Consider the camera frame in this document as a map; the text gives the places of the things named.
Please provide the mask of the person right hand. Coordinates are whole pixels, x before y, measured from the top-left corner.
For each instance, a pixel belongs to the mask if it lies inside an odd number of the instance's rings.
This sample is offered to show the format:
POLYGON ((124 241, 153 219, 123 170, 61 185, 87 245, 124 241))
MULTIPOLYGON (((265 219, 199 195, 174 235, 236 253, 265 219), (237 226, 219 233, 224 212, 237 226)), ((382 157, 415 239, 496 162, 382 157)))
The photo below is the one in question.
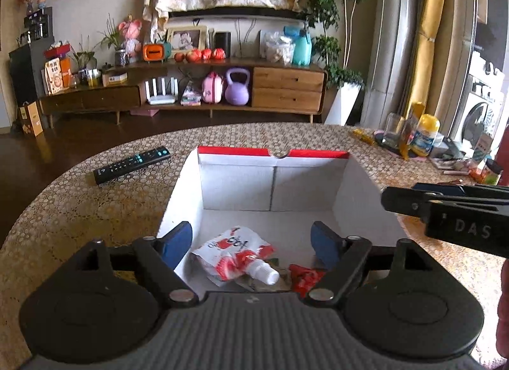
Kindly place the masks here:
POLYGON ((501 269, 501 296, 498 304, 498 325, 496 330, 496 348, 498 353, 509 358, 509 260, 505 260, 501 269))

